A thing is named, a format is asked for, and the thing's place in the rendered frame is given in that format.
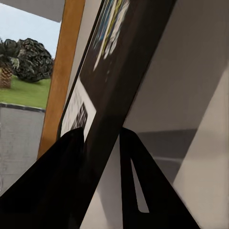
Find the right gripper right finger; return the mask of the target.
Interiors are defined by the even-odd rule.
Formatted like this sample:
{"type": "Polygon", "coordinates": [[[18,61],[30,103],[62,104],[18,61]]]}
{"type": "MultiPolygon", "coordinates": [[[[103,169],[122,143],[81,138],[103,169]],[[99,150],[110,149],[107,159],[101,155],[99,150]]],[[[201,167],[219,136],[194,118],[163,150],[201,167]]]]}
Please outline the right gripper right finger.
{"type": "Polygon", "coordinates": [[[119,136],[123,229],[200,229],[137,134],[119,136]],[[149,209],[138,210],[131,159],[149,209]]]}

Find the poster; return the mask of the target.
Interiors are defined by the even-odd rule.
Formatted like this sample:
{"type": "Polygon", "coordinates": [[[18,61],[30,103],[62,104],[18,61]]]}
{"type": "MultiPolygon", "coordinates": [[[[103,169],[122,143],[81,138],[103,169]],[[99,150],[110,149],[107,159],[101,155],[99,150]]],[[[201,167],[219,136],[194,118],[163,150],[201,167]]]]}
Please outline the poster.
{"type": "Polygon", "coordinates": [[[174,2],[101,2],[55,141],[83,128],[67,229],[80,229],[174,2]]]}

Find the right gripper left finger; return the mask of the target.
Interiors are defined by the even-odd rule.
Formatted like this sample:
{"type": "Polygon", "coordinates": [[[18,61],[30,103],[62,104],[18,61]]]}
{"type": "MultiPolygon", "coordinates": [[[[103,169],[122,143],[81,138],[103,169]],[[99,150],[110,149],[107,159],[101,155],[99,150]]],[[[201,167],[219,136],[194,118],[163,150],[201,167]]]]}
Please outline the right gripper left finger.
{"type": "Polygon", "coordinates": [[[68,228],[83,145],[68,131],[0,197],[0,229],[68,228]]]}

